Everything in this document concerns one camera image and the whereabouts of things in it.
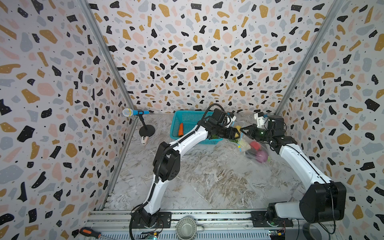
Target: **microphone head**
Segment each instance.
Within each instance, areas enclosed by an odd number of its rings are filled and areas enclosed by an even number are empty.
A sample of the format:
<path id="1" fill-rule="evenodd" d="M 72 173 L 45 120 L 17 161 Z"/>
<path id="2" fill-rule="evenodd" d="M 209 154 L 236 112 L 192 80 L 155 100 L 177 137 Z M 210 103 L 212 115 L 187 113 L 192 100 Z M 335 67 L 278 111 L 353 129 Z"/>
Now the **microphone head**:
<path id="1" fill-rule="evenodd" d="M 125 108 L 123 111 L 122 111 L 122 114 L 126 117 L 130 117 L 133 115 L 133 110 L 130 109 L 130 108 Z"/>

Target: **blue microphone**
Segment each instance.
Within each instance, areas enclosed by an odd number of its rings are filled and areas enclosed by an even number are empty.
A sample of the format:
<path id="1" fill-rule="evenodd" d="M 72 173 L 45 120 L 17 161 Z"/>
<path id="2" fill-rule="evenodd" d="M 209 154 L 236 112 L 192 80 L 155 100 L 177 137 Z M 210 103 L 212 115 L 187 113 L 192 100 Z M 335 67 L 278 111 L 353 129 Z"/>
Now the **blue microphone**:
<path id="1" fill-rule="evenodd" d="M 149 114 L 149 111 L 143 111 L 143 110 L 133 110 L 130 108 L 126 108 L 122 111 L 122 114 L 126 117 L 130 117 L 133 115 L 143 115 L 143 114 Z"/>

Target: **marble tabletop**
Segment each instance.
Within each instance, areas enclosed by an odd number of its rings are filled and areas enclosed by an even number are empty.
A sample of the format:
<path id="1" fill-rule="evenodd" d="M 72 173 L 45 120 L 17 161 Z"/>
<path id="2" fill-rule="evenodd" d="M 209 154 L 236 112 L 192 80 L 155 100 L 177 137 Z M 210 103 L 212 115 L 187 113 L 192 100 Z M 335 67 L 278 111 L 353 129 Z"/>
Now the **marble tabletop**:
<path id="1" fill-rule="evenodd" d="M 141 145 L 136 126 L 109 204 L 104 210 L 130 210 L 144 202 L 152 183 L 152 162 L 159 144 L 171 142 L 173 114 L 145 115 L 155 127 Z M 253 115 L 237 115 L 241 126 L 255 123 Z M 198 144 L 181 159 L 180 172 L 161 202 L 162 209 L 264 209 L 270 202 L 299 200 L 305 189 L 288 163 L 268 149 L 270 161 L 248 159 L 236 143 Z"/>

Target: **screwdriver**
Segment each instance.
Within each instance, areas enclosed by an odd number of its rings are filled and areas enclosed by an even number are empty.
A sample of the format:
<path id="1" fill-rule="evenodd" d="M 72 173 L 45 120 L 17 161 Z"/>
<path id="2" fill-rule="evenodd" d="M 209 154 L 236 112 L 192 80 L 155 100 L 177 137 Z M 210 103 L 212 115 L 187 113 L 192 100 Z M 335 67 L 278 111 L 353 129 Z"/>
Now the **screwdriver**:
<path id="1" fill-rule="evenodd" d="M 81 235 L 84 235 L 86 237 L 94 237 L 94 238 L 105 238 L 105 239 L 108 239 L 108 240 L 114 240 L 112 238 L 109 238 L 109 237 L 104 237 L 101 235 L 101 232 L 96 232 L 95 230 L 89 228 L 89 227 L 83 227 L 82 229 L 80 229 L 80 234 Z"/>

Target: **terrazzo patterned wall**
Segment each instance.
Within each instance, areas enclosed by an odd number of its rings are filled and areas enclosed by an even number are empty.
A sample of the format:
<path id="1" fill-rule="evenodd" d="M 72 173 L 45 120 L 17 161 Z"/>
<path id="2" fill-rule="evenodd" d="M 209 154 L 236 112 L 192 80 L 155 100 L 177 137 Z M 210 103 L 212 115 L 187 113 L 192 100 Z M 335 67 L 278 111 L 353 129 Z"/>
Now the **terrazzo patterned wall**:
<path id="1" fill-rule="evenodd" d="M 126 105 L 75 1 L 0 1 L 0 238 L 80 239 Z"/>
<path id="2" fill-rule="evenodd" d="M 274 111 L 333 1 L 89 0 L 137 109 Z"/>
<path id="3" fill-rule="evenodd" d="M 346 1 L 283 115 L 310 159 L 347 187 L 344 239 L 384 238 L 384 1 Z"/>

